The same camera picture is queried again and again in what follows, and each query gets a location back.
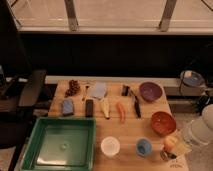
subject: white cup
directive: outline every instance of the white cup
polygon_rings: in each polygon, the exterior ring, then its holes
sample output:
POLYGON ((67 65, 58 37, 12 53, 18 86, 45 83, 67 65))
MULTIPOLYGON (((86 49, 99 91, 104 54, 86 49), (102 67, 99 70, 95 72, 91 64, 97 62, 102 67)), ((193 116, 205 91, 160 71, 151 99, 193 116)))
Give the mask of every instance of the white cup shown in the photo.
POLYGON ((120 143, 115 137, 106 137, 101 142, 101 151, 107 157, 113 157, 120 151, 120 143))

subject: orange bowl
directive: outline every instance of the orange bowl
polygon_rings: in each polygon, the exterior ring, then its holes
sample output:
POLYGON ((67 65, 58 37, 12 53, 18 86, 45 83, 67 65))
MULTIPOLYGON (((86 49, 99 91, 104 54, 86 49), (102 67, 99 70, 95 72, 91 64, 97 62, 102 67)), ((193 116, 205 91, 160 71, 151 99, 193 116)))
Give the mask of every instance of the orange bowl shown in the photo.
POLYGON ((176 121, 169 113, 159 111, 152 115, 151 127, 159 135, 165 136, 176 130, 176 121))

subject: green plastic tray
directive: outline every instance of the green plastic tray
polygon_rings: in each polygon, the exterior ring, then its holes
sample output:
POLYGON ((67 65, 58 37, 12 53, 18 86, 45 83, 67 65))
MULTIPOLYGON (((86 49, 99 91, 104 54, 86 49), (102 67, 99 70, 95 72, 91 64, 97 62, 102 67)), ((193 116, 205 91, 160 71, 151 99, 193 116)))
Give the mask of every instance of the green plastic tray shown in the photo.
POLYGON ((40 118, 31 134, 21 171, 90 171, 95 121, 88 118, 40 118))

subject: blue cup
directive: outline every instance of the blue cup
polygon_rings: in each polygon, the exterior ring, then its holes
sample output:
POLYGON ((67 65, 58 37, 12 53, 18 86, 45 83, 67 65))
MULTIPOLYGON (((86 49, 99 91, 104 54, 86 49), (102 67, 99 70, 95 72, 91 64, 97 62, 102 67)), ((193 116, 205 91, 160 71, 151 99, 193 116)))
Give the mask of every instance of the blue cup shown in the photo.
POLYGON ((142 157, 147 157, 152 152, 152 145, 147 139, 140 139, 136 144, 136 152, 142 157))

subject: red bowl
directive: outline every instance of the red bowl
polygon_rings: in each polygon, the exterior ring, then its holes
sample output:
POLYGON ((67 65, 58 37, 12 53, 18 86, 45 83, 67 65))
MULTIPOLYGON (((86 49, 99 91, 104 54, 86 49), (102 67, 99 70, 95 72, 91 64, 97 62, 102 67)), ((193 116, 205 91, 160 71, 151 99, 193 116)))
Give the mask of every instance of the red bowl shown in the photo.
POLYGON ((139 91, 141 97, 148 102, 159 99, 163 94, 161 87, 153 82, 142 83, 139 86, 139 91))
POLYGON ((159 135, 165 136, 176 130, 176 121, 170 114, 160 111, 152 115, 151 126, 159 135))

